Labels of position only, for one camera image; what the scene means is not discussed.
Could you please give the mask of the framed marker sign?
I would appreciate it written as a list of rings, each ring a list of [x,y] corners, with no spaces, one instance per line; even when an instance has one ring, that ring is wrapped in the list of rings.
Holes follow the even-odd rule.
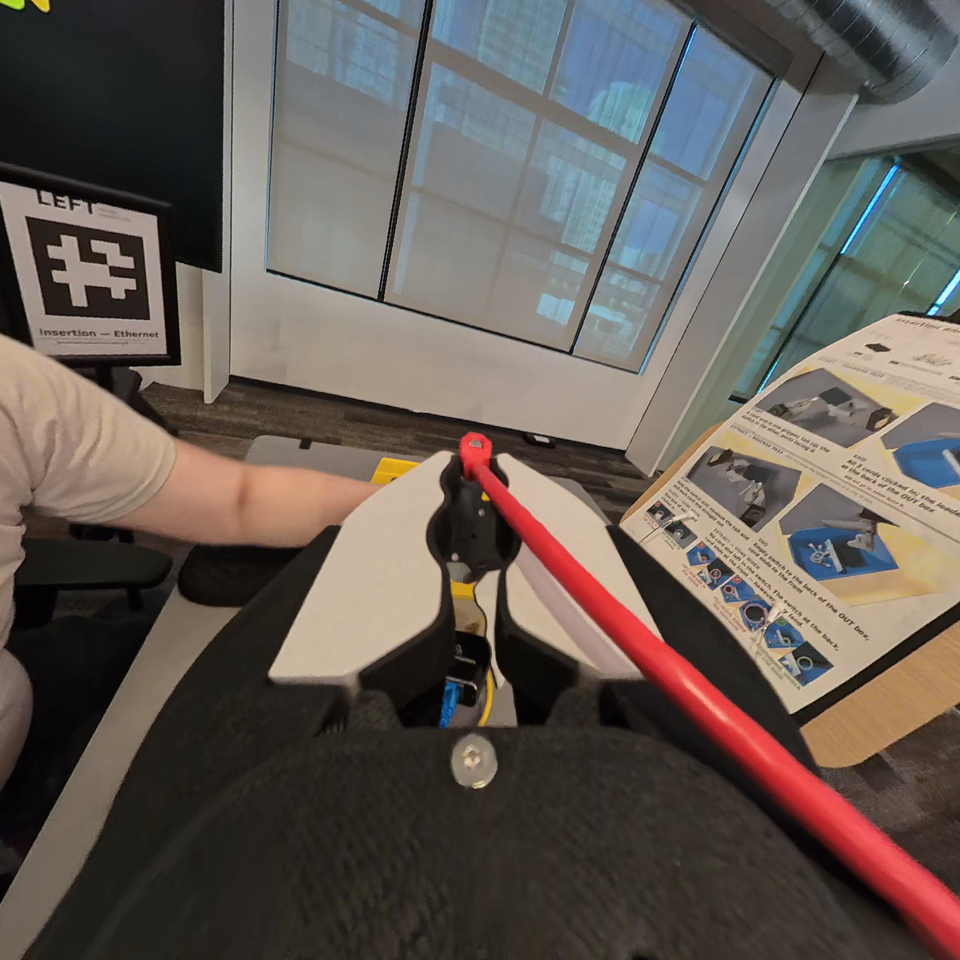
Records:
[[[2,163],[2,333],[75,368],[180,365],[172,212]]]

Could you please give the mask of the black ethernet splitter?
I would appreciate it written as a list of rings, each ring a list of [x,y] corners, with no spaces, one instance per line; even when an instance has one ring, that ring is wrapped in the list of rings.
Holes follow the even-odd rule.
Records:
[[[485,636],[462,630],[455,632],[454,641],[453,659],[445,680],[458,689],[458,704],[473,709],[486,695],[491,647]]]

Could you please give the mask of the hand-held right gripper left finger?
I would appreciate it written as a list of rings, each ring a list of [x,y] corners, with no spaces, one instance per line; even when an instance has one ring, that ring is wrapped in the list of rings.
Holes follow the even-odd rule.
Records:
[[[270,666],[273,683],[428,689],[445,677],[450,576],[428,532],[453,459],[432,455],[342,522]]]

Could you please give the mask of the beige shirt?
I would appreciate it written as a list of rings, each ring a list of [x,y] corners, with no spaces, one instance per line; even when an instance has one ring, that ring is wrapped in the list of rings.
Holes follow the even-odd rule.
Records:
[[[88,379],[1,337],[1,644],[15,619],[24,512],[80,524],[123,519],[160,491],[174,438]]]

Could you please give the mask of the green tinted glass window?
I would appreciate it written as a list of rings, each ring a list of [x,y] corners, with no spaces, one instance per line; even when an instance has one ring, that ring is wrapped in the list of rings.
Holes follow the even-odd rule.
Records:
[[[827,162],[745,305],[730,398],[890,314],[953,314],[958,267],[958,145]]]

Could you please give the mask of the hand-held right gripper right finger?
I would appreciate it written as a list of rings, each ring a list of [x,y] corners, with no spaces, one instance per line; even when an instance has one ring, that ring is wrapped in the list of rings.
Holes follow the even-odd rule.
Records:
[[[516,500],[660,640],[662,634],[615,546],[608,522],[585,501],[512,455],[500,454],[496,462]],[[604,680],[642,678],[526,545],[507,566],[499,592],[513,624],[569,656],[588,675]]]

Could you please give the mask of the silver air duct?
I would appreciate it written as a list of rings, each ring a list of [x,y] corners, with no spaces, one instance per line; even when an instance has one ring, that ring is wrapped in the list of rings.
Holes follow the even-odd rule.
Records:
[[[931,84],[958,50],[958,32],[924,1],[769,1],[856,78],[872,102],[904,102]]]

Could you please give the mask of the black wall panel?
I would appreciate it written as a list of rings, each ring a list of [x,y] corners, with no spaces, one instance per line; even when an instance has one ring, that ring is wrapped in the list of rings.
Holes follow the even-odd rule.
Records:
[[[222,270],[225,2],[2,2],[1,160],[172,207]]]

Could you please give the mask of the printed instruction sheet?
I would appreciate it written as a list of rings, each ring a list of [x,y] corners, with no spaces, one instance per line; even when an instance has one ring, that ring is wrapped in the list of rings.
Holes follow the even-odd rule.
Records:
[[[958,624],[957,318],[882,318],[709,431],[621,527],[800,723]]]

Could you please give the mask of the yellow plastic bin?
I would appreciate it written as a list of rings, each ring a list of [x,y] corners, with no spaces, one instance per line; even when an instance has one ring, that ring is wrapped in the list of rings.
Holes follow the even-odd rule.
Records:
[[[419,465],[418,461],[384,457],[371,477],[374,485],[388,485]],[[459,632],[485,638],[487,618],[476,598],[476,582],[469,567],[457,558],[447,562],[455,627]]]

